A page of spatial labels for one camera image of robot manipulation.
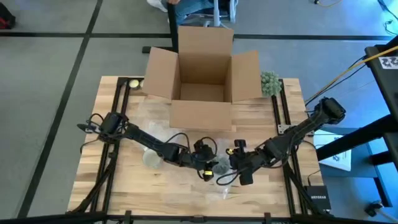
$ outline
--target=person's leg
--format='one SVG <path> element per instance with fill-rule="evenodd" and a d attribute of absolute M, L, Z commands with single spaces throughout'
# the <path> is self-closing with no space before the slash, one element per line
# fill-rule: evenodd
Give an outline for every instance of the person's leg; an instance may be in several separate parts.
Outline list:
<path fill-rule="evenodd" d="M 167 8 L 167 0 L 162 0 L 162 2 Z M 175 5 L 175 20 L 177 21 L 177 25 L 181 25 L 188 14 L 211 7 L 213 7 L 213 3 L 209 0 L 181 0 Z"/>

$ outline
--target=green plush toy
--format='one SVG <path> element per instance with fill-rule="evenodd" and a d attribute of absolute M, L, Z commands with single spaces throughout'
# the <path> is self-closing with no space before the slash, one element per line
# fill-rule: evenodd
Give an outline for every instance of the green plush toy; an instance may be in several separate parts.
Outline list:
<path fill-rule="evenodd" d="M 261 72 L 261 90 L 262 95 L 270 97 L 278 94 L 282 87 L 281 82 L 278 81 L 278 74 L 275 72 Z"/>

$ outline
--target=sticker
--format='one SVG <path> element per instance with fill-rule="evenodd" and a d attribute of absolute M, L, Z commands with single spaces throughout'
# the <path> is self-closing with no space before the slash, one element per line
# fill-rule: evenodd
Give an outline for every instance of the sticker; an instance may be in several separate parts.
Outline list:
<path fill-rule="evenodd" d="M 383 69 L 398 69 L 398 57 L 379 57 Z"/>

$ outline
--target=person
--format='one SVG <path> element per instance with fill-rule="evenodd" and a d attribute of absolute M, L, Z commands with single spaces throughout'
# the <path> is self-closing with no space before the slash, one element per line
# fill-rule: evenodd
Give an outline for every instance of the person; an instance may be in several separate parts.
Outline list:
<path fill-rule="evenodd" d="M 148 4 L 167 12 L 167 3 L 175 5 L 175 20 L 181 25 L 187 15 L 214 6 L 213 0 L 147 0 Z"/>

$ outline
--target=wooden table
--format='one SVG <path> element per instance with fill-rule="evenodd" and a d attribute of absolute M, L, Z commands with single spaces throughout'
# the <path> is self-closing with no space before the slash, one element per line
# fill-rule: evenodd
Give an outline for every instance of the wooden table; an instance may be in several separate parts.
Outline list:
<path fill-rule="evenodd" d="M 102 77 L 93 113 L 105 116 L 111 110 L 117 79 Z M 300 83 L 296 78 L 286 78 L 284 85 L 290 118 L 293 124 L 297 124 L 307 118 Z M 278 104 L 283 123 L 280 98 Z M 234 139 L 245 139 L 247 149 L 251 150 L 265 139 L 277 135 L 269 98 L 241 101 L 233 105 L 233 130 L 222 132 L 169 128 L 169 106 L 169 100 L 147 96 L 139 90 L 132 91 L 126 115 L 130 122 L 163 141 L 180 131 L 188 134 L 191 144 L 203 136 L 210 136 L 217 141 L 219 153 L 224 153 L 227 147 L 233 147 Z M 95 138 L 96 135 L 89 134 L 86 141 Z M 102 148 L 103 143 L 97 141 L 83 149 L 69 210 L 75 208 L 94 186 Z M 240 186 L 239 180 L 235 180 L 226 189 L 215 185 L 215 179 L 202 181 L 193 169 L 166 163 L 161 169 L 148 168 L 142 162 L 143 152 L 140 144 L 127 139 L 121 141 L 109 214 L 124 215 L 126 210 L 131 210 L 135 215 L 263 217 L 264 212 L 269 212 L 272 217 L 290 217 L 282 169 L 259 169 L 254 174 L 254 184 Z M 308 175 L 319 170 L 317 155 L 311 145 L 303 142 L 297 156 L 303 183 L 306 184 Z M 320 172 L 311 176 L 311 182 L 313 185 L 323 185 Z M 296 211 L 299 212 L 299 198 L 292 186 Z M 103 194 L 100 195 L 98 210 L 103 201 Z"/>

